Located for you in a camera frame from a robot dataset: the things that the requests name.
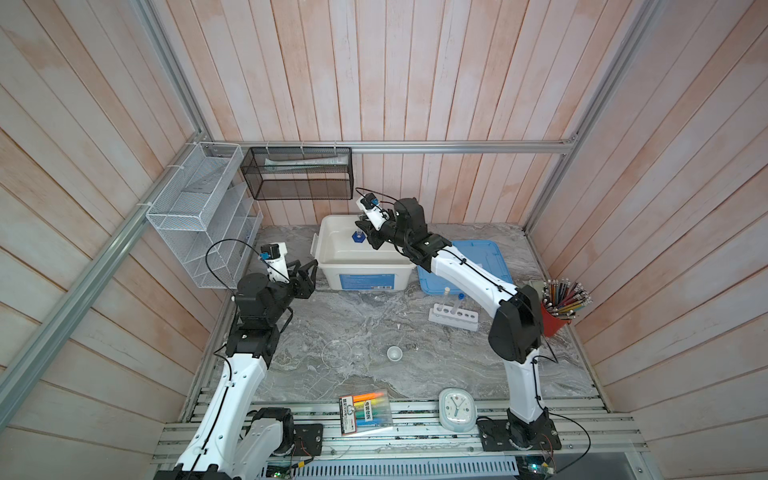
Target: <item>clock face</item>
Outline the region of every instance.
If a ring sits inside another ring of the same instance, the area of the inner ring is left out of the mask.
[[[455,432],[466,432],[475,425],[475,400],[461,389],[445,389],[440,393],[440,423]]]

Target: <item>black mesh basket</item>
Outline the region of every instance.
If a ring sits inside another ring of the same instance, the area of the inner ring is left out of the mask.
[[[251,147],[240,167],[256,200],[351,200],[347,147]]]

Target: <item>small white cup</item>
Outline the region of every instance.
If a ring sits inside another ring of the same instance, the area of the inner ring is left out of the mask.
[[[393,362],[399,362],[402,358],[402,350],[400,347],[392,345],[386,350],[386,358]]]

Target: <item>product label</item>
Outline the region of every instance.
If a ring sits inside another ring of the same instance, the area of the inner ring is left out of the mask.
[[[366,416],[366,422],[373,421],[373,404],[370,400],[366,400],[365,405],[362,407],[362,412]]]
[[[395,274],[380,275],[339,275],[342,290],[392,290],[395,288]]]
[[[355,403],[352,396],[343,396],[339,399],[339,412],[341,413],[341,434],[357,432],[355,422]]]

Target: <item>blue container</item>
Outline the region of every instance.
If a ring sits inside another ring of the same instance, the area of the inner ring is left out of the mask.
[[[482,266],[484,270],[493,273],[505,282],[514,283],[496,242],[490,240],[457,240],[452,243],[467,258]],[[422,291],[427,295],[442,295],[446,287],[451,289],[451,295],[464,293],[453,283],[434,273],[427,273],[421,267],[419,267],[419,283],[422,285]]]

